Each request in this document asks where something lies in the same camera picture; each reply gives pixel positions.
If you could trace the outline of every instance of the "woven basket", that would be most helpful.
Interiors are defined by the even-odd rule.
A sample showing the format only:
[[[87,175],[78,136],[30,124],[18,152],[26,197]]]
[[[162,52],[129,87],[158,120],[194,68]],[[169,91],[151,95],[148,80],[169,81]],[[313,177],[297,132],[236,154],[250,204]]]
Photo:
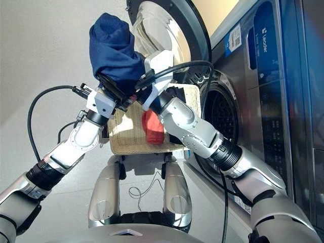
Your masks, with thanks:
[[[184,88],[186,104],[201,116],[199,88],[195,85],[170,84],[169,87]],[[163,144],[154,145],[146,142],[142,127],[142,106],[135,102],[125,113],[117,110],[114,119],[108,122],[111,151],[117,155],[135,153],[163,153],[177,149],[186,149],[183,145],[170,143],[169,134],[165,131]]]

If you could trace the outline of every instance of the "blue garment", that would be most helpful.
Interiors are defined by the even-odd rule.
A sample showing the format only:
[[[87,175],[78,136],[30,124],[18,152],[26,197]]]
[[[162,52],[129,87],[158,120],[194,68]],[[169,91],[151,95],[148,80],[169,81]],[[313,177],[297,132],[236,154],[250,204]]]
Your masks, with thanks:
[[[111,77],[125,94],[134,88],[145,72],[139,53],[134,51],[134,36],[128,23],[104,13],[90,28],[90,61],[93,75]]]

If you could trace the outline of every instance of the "qr code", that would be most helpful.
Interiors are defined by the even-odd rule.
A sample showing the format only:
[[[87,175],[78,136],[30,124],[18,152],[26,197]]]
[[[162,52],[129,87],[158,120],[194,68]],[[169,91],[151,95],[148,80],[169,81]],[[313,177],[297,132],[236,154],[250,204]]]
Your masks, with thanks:
[[[242,45],[242,39],[241,39],[241,27],[240,24],[236,26],[231,32],[229,37],[229,49],[231,52],[233,52],[235,49],[237,49],[239,46]]]
[[[241,44],[240,37],[235,39],[235,46],[238,46],[239,44]]]

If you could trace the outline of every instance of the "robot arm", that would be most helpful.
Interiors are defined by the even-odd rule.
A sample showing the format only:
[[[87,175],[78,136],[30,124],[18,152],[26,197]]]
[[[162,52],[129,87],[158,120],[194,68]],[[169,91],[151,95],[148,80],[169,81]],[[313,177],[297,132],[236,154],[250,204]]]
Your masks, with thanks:
[[[41,201],[99,141],[99,132],[112,115],[116,102],[83,85],[78,92],[87,98],[89,111],[81,126],[58,144],[28,172],[0,194],[0,243],[15,242],[41,210]]]
[[[244,147],[232,144],[180,99],[162,92],[150,106],[168,133],[233,179],[236,193],[252,206],[250,242],[321,242],[302,210],[287,197],[281,176]]]

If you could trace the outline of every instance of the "silver metal surface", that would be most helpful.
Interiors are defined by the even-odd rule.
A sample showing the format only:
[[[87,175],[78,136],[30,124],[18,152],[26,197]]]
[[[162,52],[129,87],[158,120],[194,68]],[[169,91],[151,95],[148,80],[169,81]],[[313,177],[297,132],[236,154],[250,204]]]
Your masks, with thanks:
[[[269,242],[321,243],[315,231],[307,226],[291,220],[290,217],[275,216],[274,219],[260,223],[256,229]]]
[[[18,228],[37,206],[37,201],[32,200],[24,194],[14,192],[0,204],[0,215],[4,215],[13,220]]]
[[[202,243],[180,230],[153,224],[112,224],[87,229],[48,243],[115,242],[115,243]]]
[[[145,1],[139,6],[133,26],[135,48],[144,57],[155,51],[169,50],[174,65],[191,60],[188,42],[177,22],[160,5]]]
[[[8,243],[7,238],[0,234],[0,243]]]
[[[176,162],[166,163],[163,213],[176,227],[191,223],[192,204],[186,179]]]
[[[251,226],[254,228],[261,220],[276,215],[284,215],[295,219],[315,232],[303,211],[291,199],[284,195],[266,198],[257,202],[252,207]]]
[[[89,228],[117,223],[119,210],[119,164],[106,166],[100,173],[92,193]]]
[[[256,170],[245,172],[244,176],[235,179],[234,183],[250,202],[253,202],[256,196],[267,190],[274,190],[276,193],[286,195],[284,188],[279,189]]]
[[[15,242],[16,228],[10,221],[0,217],[0,243],[7,243],[7,239],[9,240],[9,243]]]
[[[233,91],[236,96],[235,105],[237,115],[239,119],[239,135],[238,145],[247,148],[252,151],[253,154],[260,159],[266,159],[267,163],[271,163],[270,159],[265,158],[264,155],[264,143],[263,143],[263,127],[261,117],[261,103],[260,103],[260,89],[258,82],[258,70],[250,69],[250,60],[248,53],[248,41],[247,37],[249,31],[254,27],[255,13],[259,6],[265,2],[271,2],[273,6],[274,22],[276,26],[276,43],[277,43],[277,55],[279,57],[279,79],[281,87],[281,100],[282,103],[282,121],[283,121],[283,137],[285,143],[285,167],[287,167],[287,191],[291,198],[294,198],[293,190],[293,177],[292,177],[292,159],[290,148],[290,130],[288,121],[288,107],[287,107],[287,93],[286,93],[286,80],[285,71],[282,59],[282,34],[281,34],[281,21],[279,1],[257,1],[255,5],[240,19],[241,26],[241,48],[236,49],[228,57],[224,57],[224,45],[225,40],[221,40],[218,45],[213,49],[213,62],[217,71],[222,73],[230,82],[233,87]]]
[[[278,189],[285,189],[285,183],[277,171],[260,160],[254,154],[244,147],[241,147],[242,155],[236,164],[229,170],[223,171],[224,175],[231,178],[238,178],[246,171],[254,169],[260,172],[267,180],[278,187]]]
[[[223,135],[178,98],[173,98],[158,118],[169,134],[203,158],[210,157],[223,141]]]
[[[15,191],[21,191],[34,199],[38,199],[41,196],[47,196],[51,193],[51,191],[46,191],[35,186],[27,179],[26,173],[24,173],[0,194],[0,205]]]

